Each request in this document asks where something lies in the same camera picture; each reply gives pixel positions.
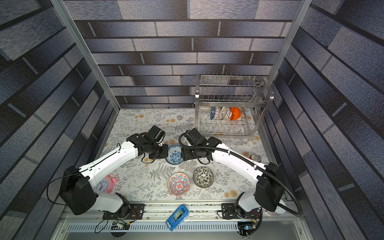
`wire rack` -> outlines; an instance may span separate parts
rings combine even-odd
[[[197,75],[195,98],[195,128],[200,133],[252,139],[273,100],[273,91],[265,77]],[[242,116],[235,121],[211,120],[213,106],[238,107]],[[254,112],[260,108],[262,114],[255,119]]]

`table surface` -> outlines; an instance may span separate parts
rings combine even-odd
[[[246,112],[251,130],[254,122],[249,110]],[[126,141],[134,133],[148,131],[153,125],[166,132],[163,143],[169,146],[178,144],[180,134],[194,128],[194,109],[122,109],[108,137],[103,154],[116,148],[117,143]],[[241,138],[218,137],[228,147],[244,156],[256,153],[262,162],[268,164],[265,150],[256,132],[252,141]],[[153,163],[142,163],[143,155],[127,161],[112,172],[118,178],[113,193],[119,192],[129,201],[168,201],[168,200],[221,200],[236,199],[239,194],[253,190],[254,186],[231,168],[218,162],[203,165],[197,160],[188,160],[178,165],[171,165],[165,159]],[[143,159],[150,162],[148,155]],[[206,166],[214,174],[214,183],[205,189],[193,182],[196,168]],[[168,191],[167,183],[171,175],[182,172],[190,179],[190,188],[183,196],[176,197]]]

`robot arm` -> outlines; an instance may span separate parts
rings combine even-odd
[[[150,159],[168,156],[168,145],[161,144],[165,132],[153,126],[148,132],[133,134],[116,149],[101,158],[76,169],[64,171],[60,197],[75,215],[88,210],[104,211],[109,217],[124,218],[129,214],[129,202],[121,194],[94,192],[94,187],[110,172],[143,153]]]
[[[181,143],[182,136],[187,139],[189,146]],[[284,201],[281,200],[284,188],[263,173],[268,171],[283,181],[281,172],[275,164],[270,163],[266,166],[263,163],[248,159],[214,137],[207,140],[196,129],[182,134],[179,137],[179,144],[183,147],[182,157],[184,160],[206,157],[230,167],[256,187],[255,190],[244,193],[236,202],[244,212],[263,207],[277,214],[285,213],[283,208],[278,207],[279,204],[285,206]]]
[[[61,182],[61,198],[75,215],[88,210],[100,210],[104,211],[107,217],[125,218],[129,214],[127,199],[118,193],[94,192],[94,187],[114,169],[144,152],[149,153],[150,159],[167,157],[168,145],[160,143],[164,136],[164,131],[153,126],[149,132],[131,135],[127,141],[112,152],[89,164],[78,169],[74,166],[69,167],[65,170]],[[181,143],[182,136],[185,136],[189,146]],[[287,209],[281,200],[284,193],[284,181],[280,170],[273,163],[266,166],[247,159],[214,137],[207,140],[196,129],[182,134],[179,137],[179,144],[183,147],[182,158],[184,161],[207,157],[212,161],[227,165],[256,186],[254,191],[244,193],[235,203],[243,211],[250,212],[252,209],[263,207],[278,214],[283,214],[285,210],[288,210],[295,215],[295,212]]]

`blue tape dispenser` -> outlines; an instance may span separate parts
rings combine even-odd
[[[180,205],[168,218],[166,225],[169,230],[173,231],[188,216],[188,209],[184,205]]]

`pink alarm clock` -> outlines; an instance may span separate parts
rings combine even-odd
[[[113,187],[118,182],[118,179],[113,174],[108,174],[105,178],[103,178],[94,189],[98,192],[106,192],[111,193]]]

